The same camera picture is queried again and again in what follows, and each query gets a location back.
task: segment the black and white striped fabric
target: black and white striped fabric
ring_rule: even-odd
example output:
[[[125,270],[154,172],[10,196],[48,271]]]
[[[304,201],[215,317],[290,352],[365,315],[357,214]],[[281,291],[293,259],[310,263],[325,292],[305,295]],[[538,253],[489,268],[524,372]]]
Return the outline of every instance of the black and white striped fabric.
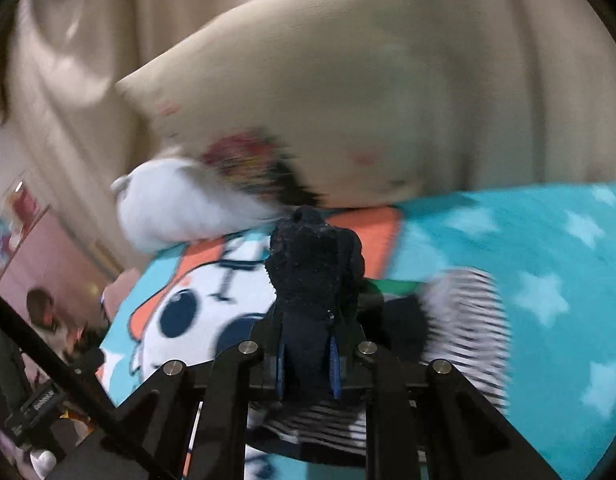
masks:
[[[429,323],[424,362],[449,360],[503,412],[510,333],[492,278],[477,269],[448,270],[422,287],[421,299]],[[283,440],[366,453],[366,414],[361,406],[342,409],[324,401],[290,414],[265,416],[259,409],[249,425],[258,425],[258,418]]]

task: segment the cartoon character face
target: cartoon character face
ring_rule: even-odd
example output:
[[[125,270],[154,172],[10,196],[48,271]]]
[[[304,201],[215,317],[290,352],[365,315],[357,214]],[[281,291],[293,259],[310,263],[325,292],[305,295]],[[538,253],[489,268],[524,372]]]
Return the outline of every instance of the cartoon character face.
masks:
[[[398,210],[390,207],[328,218],[357,232],[366,277],[374,279],[384,276],[399,221]],[[131,371],[139,370],[144,381],[166,361],[198,364],[245,340],[275,300],[263,265],[269,244],[270,233],[263,228],[188,246],[166,287],[130,318],[128,329],[138,342]]]
[[[248,338],[252,324],[275,300],[263,265],[268,236],[237,237],[219,260],[195,267],[172,283],[150,316],[134,354],[145,380],[163,363],[211,360]]]

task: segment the white object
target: white object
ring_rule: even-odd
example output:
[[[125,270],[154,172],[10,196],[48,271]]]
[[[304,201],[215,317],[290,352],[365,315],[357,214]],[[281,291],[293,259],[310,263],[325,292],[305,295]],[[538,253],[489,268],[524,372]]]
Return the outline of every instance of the white object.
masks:
[[[200,158],[259,129],[324,206],[416,195],[427,70],[414,0],[252,0],[123,78],[166,142]]]
[[[277,204],[232,189],[187,158],[150,160],[111,188],[127,240],[144,253],[251,229],[281,212]]]
[[[30,452],[30,462],[37,476],[44,480],[57,465],[57,458],[47,449],[35,449]]]

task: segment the cartoon print blanket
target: cartoon print blanket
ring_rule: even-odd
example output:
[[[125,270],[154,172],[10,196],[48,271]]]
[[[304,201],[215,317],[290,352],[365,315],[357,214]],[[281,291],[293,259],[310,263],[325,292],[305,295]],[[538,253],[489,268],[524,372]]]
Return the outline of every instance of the cartoon print blanket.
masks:
[[[435,283],[457,267],[487,272],[510,329],[506,416],[562,478],[587,476],[616,433],[616,184],[456,193],[329,221],[360,235],[368,278],[397,288]],[[247,337],[274,298],[262,265],[267,235],[262,228],[155,258],[102,343],[102,380],[115,402],[165,360],[205,361]],[[453,319],[441,316],[440,330]],[[363,472],[248,449],[246,477]]]

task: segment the orange fabric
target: orange fabric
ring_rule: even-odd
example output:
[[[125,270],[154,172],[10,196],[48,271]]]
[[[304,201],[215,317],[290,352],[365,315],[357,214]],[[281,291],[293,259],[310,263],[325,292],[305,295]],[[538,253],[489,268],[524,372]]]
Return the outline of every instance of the orange fabric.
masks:
[[[366,262],[366,277],[380,280],[386,273],[402,215],[393,207],[355,209],[327,219],[330,225],[352,229],[361,240],[361,253]]]
[[[141,339],[142,332],[152,316],[152,313],[157,308],[157,305],[170,290],[171,286],[179,281],[186,273],[195,267],[208,264],[210,262],[216,262],[222,254],[222,246],[224,240],[218,238],[216,240],[203,240],[197,244],[189,245],[188,248],[181,255],[179,265],[175,274],[168,280],[166,286],[164,286],[159,292],[153,295],[149,300],[145,301],[137,310],[133,312],[128,323],[128,329],[131,335],[137,341]]]

